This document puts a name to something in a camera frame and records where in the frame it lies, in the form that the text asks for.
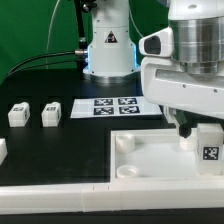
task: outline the white card with markers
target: white card with markers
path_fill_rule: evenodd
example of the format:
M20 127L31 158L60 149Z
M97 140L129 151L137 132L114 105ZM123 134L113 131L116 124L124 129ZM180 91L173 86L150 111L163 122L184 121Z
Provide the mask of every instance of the white card with markers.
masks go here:
M161 114L159 106L149 103L144 97L118 97L77 99L74 101L71 118Z

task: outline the black tabletop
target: black tabletop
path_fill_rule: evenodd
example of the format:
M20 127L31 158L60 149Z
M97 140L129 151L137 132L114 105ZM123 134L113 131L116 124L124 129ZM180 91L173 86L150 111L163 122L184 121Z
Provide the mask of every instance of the black tabletop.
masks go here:
M140 80L102 85L80 79L76 70L21 72L0 87L0 138L8 156L0 166L0 186L93 183L110 181L112 130L169 128L163 116L70 119L75 99L142 96ZM23 128L10 128L8 112L28 102L31 118ZM41 112L60 102L58 127L43 128ZM192 126L206 117L189 115ZM0 216L0 223L224 223L223 209L151 210L106 213Z

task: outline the warning label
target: warning label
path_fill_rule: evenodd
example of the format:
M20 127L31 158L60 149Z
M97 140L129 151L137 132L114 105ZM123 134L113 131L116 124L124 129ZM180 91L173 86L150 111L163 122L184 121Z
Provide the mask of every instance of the warning label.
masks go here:
M112 31L109 33L105 43L117 43L117 39Z

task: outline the white box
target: white box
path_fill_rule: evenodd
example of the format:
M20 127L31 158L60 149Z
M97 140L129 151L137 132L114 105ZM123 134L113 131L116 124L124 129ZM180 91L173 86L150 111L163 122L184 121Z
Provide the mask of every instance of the white box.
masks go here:
M200 174L220 175L224 134L220 124L199 124L197 162Z
M3 163L7 154L5 139L0 139L0 165Z
M8 113L10 127L24 127L30 117L28 103L15 104Z
M57 127L61 119L61 104L47 104L41 114L44 127Z

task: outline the green screen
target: green screen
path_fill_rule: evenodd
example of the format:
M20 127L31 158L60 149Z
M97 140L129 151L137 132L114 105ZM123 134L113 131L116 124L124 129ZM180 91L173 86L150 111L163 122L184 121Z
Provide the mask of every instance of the green screen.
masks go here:
M9 70L19 62L46 53L49 26L56 2L57 0L1 0L0 83ZM130 7L135 23L144 36L167 26L168 9L156 0L130 0ZM83 14L83 19L86 36L90 42L92 37L91 14ZM131 23L130 31L131 39L138 44L140 37ZM49 53L70 51L76 48L78 48L78 31L74 2L73 0L61 0L53 23ZM61 69L75 66L75 63L70 63L51 65L48 68Z

